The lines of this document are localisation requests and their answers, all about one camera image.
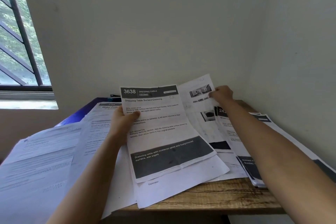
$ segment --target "wooden table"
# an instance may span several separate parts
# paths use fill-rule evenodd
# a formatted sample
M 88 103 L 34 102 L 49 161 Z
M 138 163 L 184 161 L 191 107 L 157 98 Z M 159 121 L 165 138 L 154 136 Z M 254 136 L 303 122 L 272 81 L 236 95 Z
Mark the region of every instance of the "wooden table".
M 237 102 L 247 111 L 256 112 L 245 102 Z M 255 188 L 248 178 L 200 184 L 145 209 L 139 210 L 135 204 L 115 213 L 150 211 L 203 211 L 228 215 L 285 213 L 268 189 Z

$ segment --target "metal window grille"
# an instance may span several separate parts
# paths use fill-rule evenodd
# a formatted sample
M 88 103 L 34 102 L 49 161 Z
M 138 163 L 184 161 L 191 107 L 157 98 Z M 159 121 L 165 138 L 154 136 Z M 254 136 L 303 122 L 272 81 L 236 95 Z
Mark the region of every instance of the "metal window grille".
M 9 55 L 12 59 L 14 59 L 16 62 L 18 62 L 21 66 L 23 66 L 25 69 L 27 69 L 29 72 L 34 74 L 36 78 L 36 82 L 38 86 L 31 86 L 27 85 L 26 82 L 24 82 L 22 79 L 20 79 L 18 76 L 13 74 L 11 71 L 6 69 L 4 66 L 0 64 L 0 71 L 5 73 L 7 76 L 12 78 L 14 81 L 16 81 L 20 86 L 5 86 L 0 85 L 0 90 L 24 90 L 24 91 L 52 91 L 51 86 L 46 86 L 43 84 L 41 75 L 39 72 L 39 69 L 37 68 L 37 64 L 34 58 L 34 54 L 31 48 L 31 45 L 29 43 L 29 39 L 25 30 L 25 27 L 23 25 L 23 21 L 20 15 L 20 11 L 17 5 L 16 0 L 0 0 L 2 1 L 6 6 L 8 6 L 10 9 L 13 10 L 13 14 L 17 23 L 17 26 L 20 31 L 20 35 L 15 33 L 12 29 L 10 29 L 8 26 L 6 26 L 3 22 L 0 21 L 0 27 L 2 27 L 5 31 L 7 31 L 12 37 L 16 38 L 20 43 L 22 43 L 27 51 L 27 55 L 31 64 L 31 67 L 20 57 L 15 55 L 15 53 L 8 50 L 6 47 L 4 47 L 2 44 L 0 44 L 0 50 L 5 52 L 7 55 Z

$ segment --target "green trees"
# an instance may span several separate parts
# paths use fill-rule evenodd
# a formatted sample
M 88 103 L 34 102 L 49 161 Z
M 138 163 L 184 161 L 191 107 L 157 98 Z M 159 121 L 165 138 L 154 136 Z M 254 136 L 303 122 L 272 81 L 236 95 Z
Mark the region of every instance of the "green trees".
M 29 13 L 27 2 L 26 0 L 16 0 L 16 2 L 20 10 L 20 14 L 30 41 L 31 48 L 34 53 L 37 66 L 40 70 L 42 81 L 44 84 L 49 85 L 50 80 L 48 72 L 44 64 L 40 45 L 37 40 L 37 36 Z M 20 35 L 18 26 L 16 24 L 16 20 L 14 18 L 13 11 L 1 1 L 0 1 L 0 21 L 5 23 L 14 32 Z M 0 44 L 5 46 L 7 49 L 11 50 L 15 55 L 23 59 L 30 66 L 30 62 L 24 45 L 1 27 L 0 27 Z M 0 65 L 6 67 L 8 70 L 10 70 L 24 82 L 28 84 L 37 84 L 35 76 L 31 72 L 29 72 L 22 65 L 13 60 L 2 50 L 0 50 Z M 9 78 L 1 71 L 0 71 L 0 83 L 17 84 L 15 81 L 13 81 L 11 78 Z

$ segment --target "window sill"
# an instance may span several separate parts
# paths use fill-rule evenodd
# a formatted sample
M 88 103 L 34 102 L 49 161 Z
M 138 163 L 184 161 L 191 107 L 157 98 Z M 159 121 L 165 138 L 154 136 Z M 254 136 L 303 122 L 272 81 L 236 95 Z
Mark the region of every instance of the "window sill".
M 55 100 L 11 100 L 0 99 L 0 109 L 45 109 L 57 110 Z

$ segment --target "small photo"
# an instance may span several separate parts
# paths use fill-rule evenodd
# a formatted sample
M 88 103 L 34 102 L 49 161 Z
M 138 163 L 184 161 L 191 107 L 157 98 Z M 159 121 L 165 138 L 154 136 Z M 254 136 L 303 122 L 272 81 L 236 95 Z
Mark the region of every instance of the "small photo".
M 200 87 L 198 89 L 189 91 L 189 94 L 192 98 L 194 98 L 194 97 L 200 96 L 202 94 L 209 93 L 210 91 L 212 91 L 212 90 L 211 90 L 210 84 L 208 84 L 208 85 Z
M 204 121 L 212 121 L 215 120 L 215 112 L 214 110 L 209 110 L 209 111 L 205 111 L 205 112 L 201 112 L 201 115 L 204 119 Z

